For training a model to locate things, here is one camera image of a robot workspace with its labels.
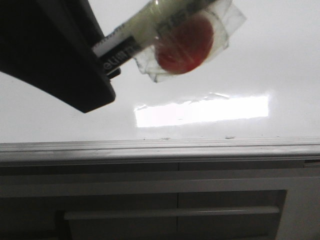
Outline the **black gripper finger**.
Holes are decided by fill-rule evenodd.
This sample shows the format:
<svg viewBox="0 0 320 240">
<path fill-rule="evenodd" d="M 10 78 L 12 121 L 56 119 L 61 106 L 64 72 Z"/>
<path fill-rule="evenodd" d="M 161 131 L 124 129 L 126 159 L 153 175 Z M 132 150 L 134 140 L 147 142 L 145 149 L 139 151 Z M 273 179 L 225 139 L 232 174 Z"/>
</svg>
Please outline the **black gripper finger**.
<svg viewBox="0 0 320 240">
<path fill-rule="evenodd" d="M 92 48 L 103 32 L 87 0 L 3 0 L 0 70 L 88 113 L 116 94 Z"/>
</svg>

